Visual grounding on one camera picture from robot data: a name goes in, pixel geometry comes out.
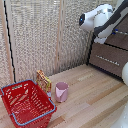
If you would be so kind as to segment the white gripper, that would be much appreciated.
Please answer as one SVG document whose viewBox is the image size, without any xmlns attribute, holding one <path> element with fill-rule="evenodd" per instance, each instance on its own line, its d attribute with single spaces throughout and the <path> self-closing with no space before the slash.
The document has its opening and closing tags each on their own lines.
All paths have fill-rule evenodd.
<svg viewBox="0 0 128 128">
<path fill-rule="evenodd" d="M 107 37 L 104 37 L 104 38 L 99 38 L 96 36 L 96 38 L 94 39 L 94 42 L 95 43 L 100 43 L 100 44 L 104 44 L 105 41 L 106 41 Z"/>
</svg>

